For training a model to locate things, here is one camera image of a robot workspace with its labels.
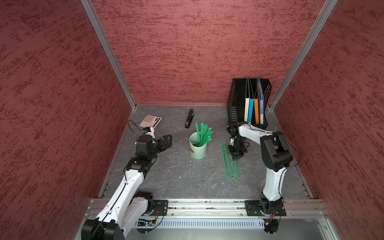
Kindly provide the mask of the aluminium corner post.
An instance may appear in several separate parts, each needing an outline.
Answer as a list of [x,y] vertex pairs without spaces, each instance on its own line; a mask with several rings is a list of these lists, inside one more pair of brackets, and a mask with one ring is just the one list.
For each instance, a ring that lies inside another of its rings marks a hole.
[[115,75],[123,89],[123,92],[130,103],[131,108],[135,111],[137,108],[137,103],[133,97],[133,94],[127,84],[127,81],[124,77],[123,71],[121,70],[118,60],[113,52],[113,49],[108,41],[108,38],[103,30],[101,22],[97,16],[96,10],[90,0],[81,0],[83,8],[86,11],[86,14],[93,26],[93,29],[105,51],[105,54],[115,72]]
[[287,89],[289,83],[292,81],[295,73],[299,69],[301,63],[303,62],[304,58],[306,57],[307,53],[309,52],[311,46],[315,42],[317,36],[319,35],[320,31],[322,30],[323,26],[325,25],[327,19],[329,18],[330,14],[334,10],[335,6],[337,5],[338,0],[326,0],[323,7],[321,8],[316,20],[314,21],[307,37],[305,38],[298,54],[296,55],[290,69],[288,70],[282,84],[278,88],[274,98],[272,99],[272,102],[270,104],[270,110],[274,111],[279,100],[283,96],[283,93]]

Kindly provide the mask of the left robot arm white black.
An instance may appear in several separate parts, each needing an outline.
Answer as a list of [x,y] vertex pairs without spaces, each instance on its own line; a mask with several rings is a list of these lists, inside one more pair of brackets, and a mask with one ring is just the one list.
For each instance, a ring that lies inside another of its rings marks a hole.
[[95,219],[82,226],[82,240],[125,240],[139,218],[154,208],[150,192],[138,191],[157,155],[172,146],[172,136],[156,140],[142,135],[137,140],[135,155],[124,168],[123,179],[115,193]]

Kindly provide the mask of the blue spine folder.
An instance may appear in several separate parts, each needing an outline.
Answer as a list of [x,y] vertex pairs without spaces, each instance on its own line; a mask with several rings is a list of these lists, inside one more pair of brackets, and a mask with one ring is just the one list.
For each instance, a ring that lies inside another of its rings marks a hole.
[[253,119],[253,109],[254,109],[254,91],[253,91],[253,86],[252,86],[252,81],[248,77],[248,90],[249,90],[249,114],[248,114],[248,122],[252,123]]

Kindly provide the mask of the aluminium mounting rail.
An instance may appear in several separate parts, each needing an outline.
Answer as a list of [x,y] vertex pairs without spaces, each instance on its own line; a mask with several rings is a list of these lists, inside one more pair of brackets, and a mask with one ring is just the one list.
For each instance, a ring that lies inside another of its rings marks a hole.
[[[169,199],[163,207],[168,218],[249,218],[243,199]],[[322,200],[286,199],[286,218],[329,218]]]

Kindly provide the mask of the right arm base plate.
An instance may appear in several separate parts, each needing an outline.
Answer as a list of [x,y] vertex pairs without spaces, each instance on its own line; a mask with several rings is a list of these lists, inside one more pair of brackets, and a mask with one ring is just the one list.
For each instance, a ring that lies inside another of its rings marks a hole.
[[285,217],[285,207],[281,201],[268,202],[267,200],[245,201],[245,209],[248,217]]

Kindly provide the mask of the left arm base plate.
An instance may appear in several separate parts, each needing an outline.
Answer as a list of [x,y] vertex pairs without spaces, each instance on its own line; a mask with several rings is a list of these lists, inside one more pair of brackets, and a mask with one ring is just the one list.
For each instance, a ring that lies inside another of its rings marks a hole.
[[159,215],[160,217],[166,216],[168,213],[168,207],[169,207],[168,200],[154,200],[154,207],[150,216],[157,216],[157,215]]

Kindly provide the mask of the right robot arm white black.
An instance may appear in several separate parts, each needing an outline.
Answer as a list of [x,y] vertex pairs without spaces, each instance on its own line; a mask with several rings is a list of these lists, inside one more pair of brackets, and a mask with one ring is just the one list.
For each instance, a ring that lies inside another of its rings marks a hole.
[[231,135],[228,147],[235,164],[248,152],[245,140],[251,140],[261,147],[262,160],[267,170],[266,181],[261,199],[249,202],[249,209],[261,216],[275,214],[282,216],[284,213],[283,181],[293,161],[287,139],[282,132],[266,131],[248,122],[230,123],[227,131]]

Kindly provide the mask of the orange spine folder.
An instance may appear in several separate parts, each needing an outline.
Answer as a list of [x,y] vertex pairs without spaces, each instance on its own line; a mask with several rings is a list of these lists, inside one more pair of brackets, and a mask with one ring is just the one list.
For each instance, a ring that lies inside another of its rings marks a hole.
[[254,94],[255,124],[260,124],[258,90]]

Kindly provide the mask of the light blue folder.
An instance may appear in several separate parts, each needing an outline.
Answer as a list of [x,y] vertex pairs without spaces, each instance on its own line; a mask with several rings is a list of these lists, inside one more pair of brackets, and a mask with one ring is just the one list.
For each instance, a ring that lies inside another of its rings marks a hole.
[[264,93],[263,93],[260,77],[258,77],[258,100],[259,100],[260,125],[263,125],[264,124]]

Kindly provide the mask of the right aluminium corner post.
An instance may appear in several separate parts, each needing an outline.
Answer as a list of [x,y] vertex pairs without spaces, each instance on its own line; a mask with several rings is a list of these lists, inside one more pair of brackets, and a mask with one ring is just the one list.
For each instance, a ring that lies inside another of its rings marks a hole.
[[301,63],[303,62],[304,58],[306,57],[307,53],[309,52],[311,46],[315,42],[317,36],[319,35],[320,31],[322,30],[323,26],[325,25],[327,19],[329,18],[330,14],[334,10],[335,6],[337,5],[338,0],[326,0],[323,7],[321,8],[316,20],[314,21],[307,37],[305,38],[298,54],[296,55],[290,69],[288,70],[282,84],[278,88],[274,98],[272,99],[272,102],[270,104],[270,110],[274,111],[279,100],[283,96],[283,93],[287,89],[289,83],[292,81],[295,73],[299,69]]

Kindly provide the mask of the black mesh file organizer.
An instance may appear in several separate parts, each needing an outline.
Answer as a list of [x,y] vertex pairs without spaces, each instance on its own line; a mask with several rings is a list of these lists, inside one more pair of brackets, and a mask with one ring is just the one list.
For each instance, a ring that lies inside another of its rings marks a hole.
[[[245,79],[233,79],[232,86],[228,98],[227,110],[228,110],[228,123],[245,122]],[[254,94],[258,90],[258,78],[251,79]],[[261,84],[264,93],[264,124],[255,124],[255,108],[253,109],[252,124],[255,127],[265,130],[268,126],[265,110],[267,103],[272,92],[272,85],[268,79],[261,79]]]

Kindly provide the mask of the green straw upright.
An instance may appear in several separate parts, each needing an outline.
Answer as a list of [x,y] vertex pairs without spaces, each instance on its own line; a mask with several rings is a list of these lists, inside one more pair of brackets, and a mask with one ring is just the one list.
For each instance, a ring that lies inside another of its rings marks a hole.
[[197,136],[198,136],[198,142],[201,141],[201,132],[199,129],[199,124],[196,122],[196,130],[197,130]]

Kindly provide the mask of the black stapler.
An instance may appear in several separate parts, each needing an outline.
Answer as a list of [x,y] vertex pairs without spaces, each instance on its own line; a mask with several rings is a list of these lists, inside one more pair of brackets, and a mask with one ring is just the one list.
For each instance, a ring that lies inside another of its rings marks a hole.
[[190,109],[189,110],[189,113],[188,113],[188,117],[187,117],[187,120],[186,120],[186,123],[185,123],[185,128],[186,129],[189,129],[190,126],[191,126],[191,123],[192,123],[192,120],[194,118],[194,110],[193,109]]

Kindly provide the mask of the pale green storage cup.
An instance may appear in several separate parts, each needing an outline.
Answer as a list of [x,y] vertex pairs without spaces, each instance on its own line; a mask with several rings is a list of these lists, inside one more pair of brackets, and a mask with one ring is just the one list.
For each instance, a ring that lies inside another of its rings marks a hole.
[[[198,143],[198,136],[197,136],[197,132],[193,133],[190,138],[192,141],[194,142],[197,142]],[[206,152],[207,152],[207,144],[205,144],[204,146],[202,147],[195,147],[193,146],[190,142],[190,153],[191,153],[191,157],[193,159],[196,159],[196,160],[200,160],[200,159],[203,159],[205,156],[206,156]]]

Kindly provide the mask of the left aluminium corner post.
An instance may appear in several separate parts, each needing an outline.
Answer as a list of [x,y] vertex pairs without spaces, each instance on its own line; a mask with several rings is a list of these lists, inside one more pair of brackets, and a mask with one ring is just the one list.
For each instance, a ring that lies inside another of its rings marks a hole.
[[135,111],[137,108],[137,103],[133,97],[133,94],[127,84],[127,81],[124,77],[123,71],[121,70],[118,60],[113,52],[113,49],[108,41],[108,38],[103,30],[101,22],[97,16],[96,10],[90,0],[81,0],[83,8],[86,11],[86,14],[93,26],[93,29],[105,51],[105,54],[115,72],[115,75],[123,89],[123,92],[130,103],[131,108]]

